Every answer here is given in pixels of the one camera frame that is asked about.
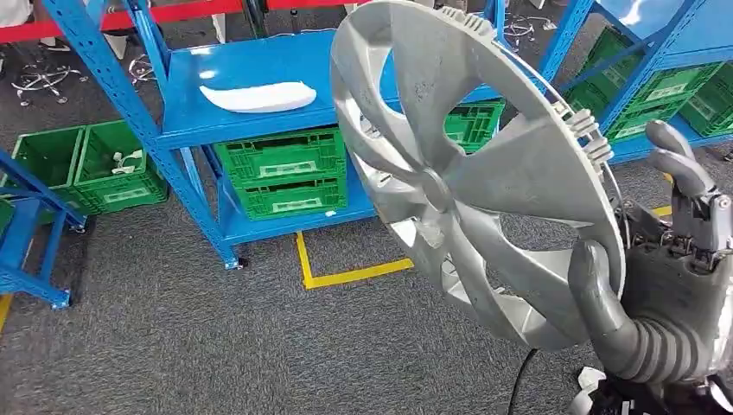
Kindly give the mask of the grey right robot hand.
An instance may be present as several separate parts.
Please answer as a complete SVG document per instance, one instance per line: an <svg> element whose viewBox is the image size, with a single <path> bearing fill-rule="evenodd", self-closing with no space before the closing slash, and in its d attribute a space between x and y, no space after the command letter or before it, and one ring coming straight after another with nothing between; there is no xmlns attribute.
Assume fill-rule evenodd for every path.
<svg viewBox="0 0 733 415"><path fill-rule="evenodd" d="M648 161L673 179L672 220L633 209L622 293L610 283L609 252L579 240L570 291L608 373L638 383L701 380L732 355L732 199L676 129L654 120L646 134Z"/></svg>

